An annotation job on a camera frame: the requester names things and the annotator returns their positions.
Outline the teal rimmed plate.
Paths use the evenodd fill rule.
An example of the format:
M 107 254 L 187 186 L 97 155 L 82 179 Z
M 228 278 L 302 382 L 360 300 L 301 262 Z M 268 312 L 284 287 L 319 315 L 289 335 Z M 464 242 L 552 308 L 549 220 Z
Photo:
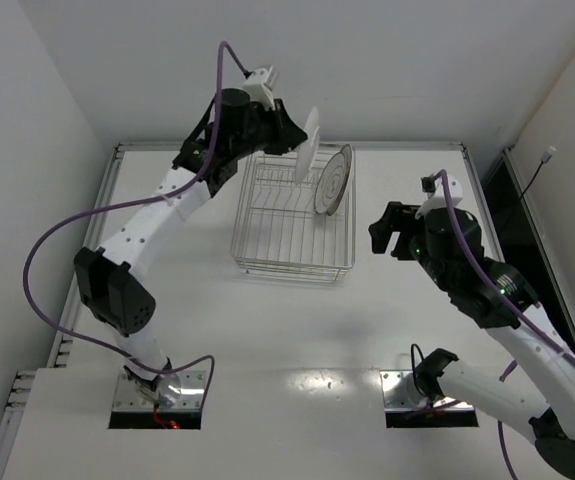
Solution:
M 313 107 L 308 115 L 305 129 L 307 138 L 299 145 L 294 170 L 294 183 L 301 184 L 307 177 L 317 155 L 320 143 L 320 112 Z

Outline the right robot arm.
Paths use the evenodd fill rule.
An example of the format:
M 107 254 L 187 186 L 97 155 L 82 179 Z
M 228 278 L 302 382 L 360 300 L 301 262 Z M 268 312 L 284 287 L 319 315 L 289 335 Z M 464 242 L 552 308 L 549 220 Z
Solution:
M 387 204 L 368 228 L 382 254 L 417 262 L 450 303 L 498 342 L 536 386 L 535 395 L 510 389 L 437 348 L 401 382 L 411 406 L 451 397 L 482 410 L 530 442 L 558 474 L 575 479 L 575 355 L 556 336 L 533 287 L 509 264 L 484 252 L 477 219 L 463 210 Z

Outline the black rimmed white plate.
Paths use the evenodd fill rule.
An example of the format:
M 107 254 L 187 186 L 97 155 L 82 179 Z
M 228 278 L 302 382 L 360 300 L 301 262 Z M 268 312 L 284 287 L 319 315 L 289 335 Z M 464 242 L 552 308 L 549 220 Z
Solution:
M 337 195 L 345 176 L 345 161 L 338 151 L 327 162 L 320 174 L 314 195 L 314 211 L 317 214 L 333 215 L 337 207 Z

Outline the orange sunburst plate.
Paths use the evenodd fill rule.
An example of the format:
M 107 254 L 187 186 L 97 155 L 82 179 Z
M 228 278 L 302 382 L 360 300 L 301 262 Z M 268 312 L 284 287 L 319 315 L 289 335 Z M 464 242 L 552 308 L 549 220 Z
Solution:
M 352 145 L 350 144 L 345 144 L 341 147 L 340 149 L 340 153 L 343 155 L 344 161 L 345 161 L 345 176 L 344 176 L 344 180 L 342 183 L 342 187 L 339 190 L 339 193 L 337 195 L 337 207 L 340 207 L 343 198 L 345 196 L 346 191 L 348 190 L 352 175 L 353 175 L 353 169 L 354 169 L 354 157 L 355 157 L 355 151 Z

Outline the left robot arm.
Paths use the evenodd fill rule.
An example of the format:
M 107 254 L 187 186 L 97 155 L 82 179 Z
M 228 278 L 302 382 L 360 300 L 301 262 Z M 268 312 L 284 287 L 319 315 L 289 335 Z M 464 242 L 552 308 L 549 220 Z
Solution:
M 181 380 L 150 323 L 156 301 L 145 287 L 149 267 L 188 218 L 236 174 L 239 160 L 257 151 L 270 155 L 296 151 L 299 162 L 309 166 L 319 139 L 317 109 L 299 127 L 281 100 L 267 107 L 241 89 L 227 88 L 221 106 L 208 106 L 183 142 L 158 187 L 158 201 L 141 207 L 97 249 L 83 247 L 76 254 L 83 305 L 126 351 L 128 379 L 153 402 L 175 404 Z

